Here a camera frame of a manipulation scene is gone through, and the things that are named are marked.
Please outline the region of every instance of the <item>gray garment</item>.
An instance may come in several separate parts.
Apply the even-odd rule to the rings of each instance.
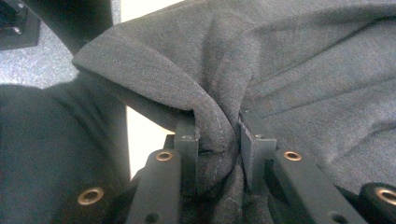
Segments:
[[[200,183],[214,198],[195,211],[200,222],[271,222],[265,199],[244,200],[241,106],[334,184],[354,193],[368,182],[396,185],[394,16],[396,1],[187,2],[114,26],[74,64],[124,100],[193,110]],[[158,116],[132,102],[174,124],[163,121],[171,109]]]

